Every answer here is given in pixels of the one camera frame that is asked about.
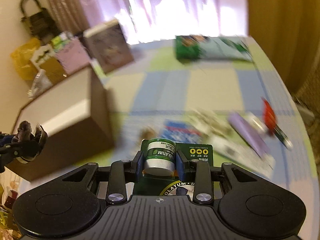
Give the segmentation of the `dark green small tube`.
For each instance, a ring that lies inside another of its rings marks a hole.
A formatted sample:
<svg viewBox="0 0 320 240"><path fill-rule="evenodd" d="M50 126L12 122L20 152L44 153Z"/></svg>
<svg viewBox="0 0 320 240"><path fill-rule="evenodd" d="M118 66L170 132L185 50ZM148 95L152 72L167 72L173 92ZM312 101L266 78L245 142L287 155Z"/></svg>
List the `dark green small tube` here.
<svg viewBox="0 0 320 240"><path fill-rule="evenodd" d="M280 129L278 125L274 127L274 135L280 140L280 142L289 150L293 149L293 144L287 135Z"/></svg>

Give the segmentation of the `brown white storage box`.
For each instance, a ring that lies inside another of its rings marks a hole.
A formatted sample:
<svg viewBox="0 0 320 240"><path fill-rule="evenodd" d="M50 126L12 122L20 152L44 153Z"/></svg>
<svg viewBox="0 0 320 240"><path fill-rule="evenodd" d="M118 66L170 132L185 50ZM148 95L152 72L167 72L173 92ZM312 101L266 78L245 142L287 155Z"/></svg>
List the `brown white storage box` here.
<svg viewBox="0 0 320 240"><path fill-rule="evenodd" d="M114 139L107 90L91 66L73 73L22 107L13 132L22 121L40 124L48 134L43 151L23 164L6 168L27 181L44 177L111 149Z"/></svg>

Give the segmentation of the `brown cardboard box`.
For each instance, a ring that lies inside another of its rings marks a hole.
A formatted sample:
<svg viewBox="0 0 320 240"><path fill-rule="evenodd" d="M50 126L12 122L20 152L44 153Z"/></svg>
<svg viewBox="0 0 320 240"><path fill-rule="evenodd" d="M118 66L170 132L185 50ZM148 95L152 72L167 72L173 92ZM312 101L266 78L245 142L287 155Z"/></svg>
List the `brown cardboard box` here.
<svg viewBox="0 0 320 240"><path fill-rule="evenodd" d="M53 85L60 83L67 77L67 73L63 66L54 57L50 57L46 61L42 62L40 64L40 68L45 70L46 76Z"/></svg>

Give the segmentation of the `green Mentholatum blister card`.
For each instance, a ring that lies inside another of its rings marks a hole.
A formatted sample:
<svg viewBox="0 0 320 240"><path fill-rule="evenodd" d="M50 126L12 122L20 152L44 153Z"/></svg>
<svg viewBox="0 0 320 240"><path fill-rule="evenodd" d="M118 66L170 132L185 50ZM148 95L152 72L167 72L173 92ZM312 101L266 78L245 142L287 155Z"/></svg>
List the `green Mentholatum blister card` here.
<svg viewBox="0 0 320 240"><path fill-rule="evenodd" d="M176 162L178 152L187 160L200 160L213 166L213 147L207 144L186 144L164 138L144 139L142 177L133 186L133 194L145 196L193 197L194 182L180 180Z"/></svg>

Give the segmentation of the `cream plastic hair clip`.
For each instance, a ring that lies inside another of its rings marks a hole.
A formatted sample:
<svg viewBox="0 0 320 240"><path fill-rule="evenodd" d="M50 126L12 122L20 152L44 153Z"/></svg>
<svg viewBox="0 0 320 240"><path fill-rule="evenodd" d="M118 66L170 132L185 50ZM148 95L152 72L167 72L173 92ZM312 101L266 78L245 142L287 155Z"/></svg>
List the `cream plastic hair clip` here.
<svg viewBox="0 0 320 240"><path fill-rule="evenodd" d="M232 128L226 120L220 119L214 112L205 110L195 110L189 116L191 125L202 135L211 136L212 134L227 137Z"/></svg>

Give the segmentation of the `white wooden rack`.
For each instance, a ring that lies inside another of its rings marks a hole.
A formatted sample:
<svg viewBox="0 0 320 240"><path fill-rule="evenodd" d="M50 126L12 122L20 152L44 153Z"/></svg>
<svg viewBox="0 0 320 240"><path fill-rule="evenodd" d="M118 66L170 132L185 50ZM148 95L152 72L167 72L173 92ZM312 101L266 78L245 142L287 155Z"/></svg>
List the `white wooden rack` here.
<svg viewBox="0 0 320 240"><path fill-rule="evenodd" d="M46 44L44 46L40 46L34 51L30 61L36 67L36 69L40 69L40 65L51 57L54 57L54 55L55 51L53 47L50 44Z"/></svg>

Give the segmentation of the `pink cardboard box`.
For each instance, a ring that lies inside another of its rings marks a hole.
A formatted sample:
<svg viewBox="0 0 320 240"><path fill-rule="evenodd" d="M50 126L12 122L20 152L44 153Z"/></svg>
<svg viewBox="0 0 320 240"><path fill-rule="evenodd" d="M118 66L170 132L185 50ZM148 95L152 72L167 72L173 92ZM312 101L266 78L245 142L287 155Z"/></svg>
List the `pink cardboard box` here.
<svg viewBox="0 0 320 240"><path fill-rule="evenodd" d="M70 40L62 49L55 53L55 58L60 62L68 75L85 67L91 61L87 50L77 37Z"/></svg>

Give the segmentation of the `white small bottle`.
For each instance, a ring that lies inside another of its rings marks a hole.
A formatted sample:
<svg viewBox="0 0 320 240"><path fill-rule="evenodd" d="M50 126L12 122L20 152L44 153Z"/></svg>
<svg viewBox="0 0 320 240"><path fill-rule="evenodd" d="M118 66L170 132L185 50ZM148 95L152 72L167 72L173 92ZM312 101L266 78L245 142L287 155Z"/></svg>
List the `white small bottle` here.
<svg viewBox="0 0 320 240"><path fill-rule="evenodd" d="M245 120L254 128L257 130L259 134L266 134L267 133L267 127L266 125L253 113L247 112L245 116Z"/></svg>

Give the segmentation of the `red sachet packet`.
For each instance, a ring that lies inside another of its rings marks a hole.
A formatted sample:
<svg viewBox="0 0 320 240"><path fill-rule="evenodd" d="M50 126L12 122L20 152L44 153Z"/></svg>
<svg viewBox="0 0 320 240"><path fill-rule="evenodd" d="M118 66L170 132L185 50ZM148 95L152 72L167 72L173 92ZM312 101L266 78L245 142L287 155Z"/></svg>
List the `red sachet packet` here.
<svg viewBox="0 0 320 240"><path fill-rule="evenodd" d="M265 99L262 98L263 100L263 121L268 129L269 134L273 134L276 124L277 124L277 119L276 115L274 113L274 110L272 109L271 105L269 102Z"/></svg>

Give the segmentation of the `dark velvet scrunchie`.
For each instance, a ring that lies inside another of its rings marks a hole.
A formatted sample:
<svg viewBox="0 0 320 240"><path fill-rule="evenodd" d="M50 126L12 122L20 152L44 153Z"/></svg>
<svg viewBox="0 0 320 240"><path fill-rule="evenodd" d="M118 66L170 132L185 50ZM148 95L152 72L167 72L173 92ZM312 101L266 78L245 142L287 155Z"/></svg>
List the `dark velvet scrunchie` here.
<svg viewBox="0 0 320 240"><path fill-rule="evenodd" d="M21 122L17 129L16 139L21 146L22 153L17 160L23 164L33 161L42 152L47 138L47 132L39 123L33 134L31 124L28 121Z"/></svg>

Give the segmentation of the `purple cream tube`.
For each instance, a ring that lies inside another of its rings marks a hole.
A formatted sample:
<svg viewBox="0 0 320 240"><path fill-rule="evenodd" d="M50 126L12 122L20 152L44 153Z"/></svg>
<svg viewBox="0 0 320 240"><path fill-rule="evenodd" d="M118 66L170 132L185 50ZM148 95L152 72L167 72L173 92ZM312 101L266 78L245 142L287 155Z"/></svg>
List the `purple cream tube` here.
<svg viewBox="0 0 320 240"><path fill-rule="evenodd" d="M228 122L240 137L253 148L260 158L263 158L268 153L268 146L257 130L254 129L239 113L232 112L228 117Z"/></svg>

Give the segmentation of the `blue floss pick box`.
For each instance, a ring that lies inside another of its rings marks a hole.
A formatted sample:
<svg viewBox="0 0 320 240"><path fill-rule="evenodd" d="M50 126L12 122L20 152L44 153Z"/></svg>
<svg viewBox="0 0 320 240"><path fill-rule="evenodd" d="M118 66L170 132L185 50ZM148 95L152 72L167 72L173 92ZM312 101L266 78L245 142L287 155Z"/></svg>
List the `blue floss pick box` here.
<svg viewBox="0 0 320 240"><path fill-rule="evenodd" d="M201 133L190 124L182 121L166 120L159 136L186 144L199 144L201 142Z"/></svg>

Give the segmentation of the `pink curtain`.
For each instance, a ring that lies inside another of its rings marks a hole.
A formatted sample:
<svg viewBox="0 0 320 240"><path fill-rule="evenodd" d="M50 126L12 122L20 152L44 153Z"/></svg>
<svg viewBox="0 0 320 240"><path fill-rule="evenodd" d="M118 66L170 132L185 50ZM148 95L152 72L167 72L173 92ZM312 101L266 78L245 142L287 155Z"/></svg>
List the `pink curtain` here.
<svg viewBox="0 0 320 240"><path fill-rule="evenodd" d="M116 19L129 44L177 35L246 36L247 0L47 0L62 30Z"/></svg>

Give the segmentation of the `yellow plastic bag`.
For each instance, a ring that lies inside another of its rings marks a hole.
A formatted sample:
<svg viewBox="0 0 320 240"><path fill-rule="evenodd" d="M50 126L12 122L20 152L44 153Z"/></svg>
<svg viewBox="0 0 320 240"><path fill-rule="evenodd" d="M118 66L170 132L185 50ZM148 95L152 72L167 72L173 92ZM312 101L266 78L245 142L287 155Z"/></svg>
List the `yellow plastic bag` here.
<svg viewBox="0 0 320 240"><path fill-rule="evenodd" d="M31 58L40 46L41 41L33 37L10 54L17 74L24 81L33 81L38 72L36 67L31 63Z"/></svg>

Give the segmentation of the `clear plastic bag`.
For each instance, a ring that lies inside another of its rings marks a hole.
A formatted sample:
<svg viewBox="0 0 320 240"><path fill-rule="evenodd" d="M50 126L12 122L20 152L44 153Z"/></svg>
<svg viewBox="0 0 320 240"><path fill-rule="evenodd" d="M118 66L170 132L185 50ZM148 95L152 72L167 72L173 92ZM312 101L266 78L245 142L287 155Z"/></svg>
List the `clear plastic bag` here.
<svg viewBox="0 0 320 240"><path fill-rule="evenodd" d="M53 84L48 79L46 71L44 69L40 69L33 80L31 89L28 90L28 98L35 99L52 86Z"/></svg>

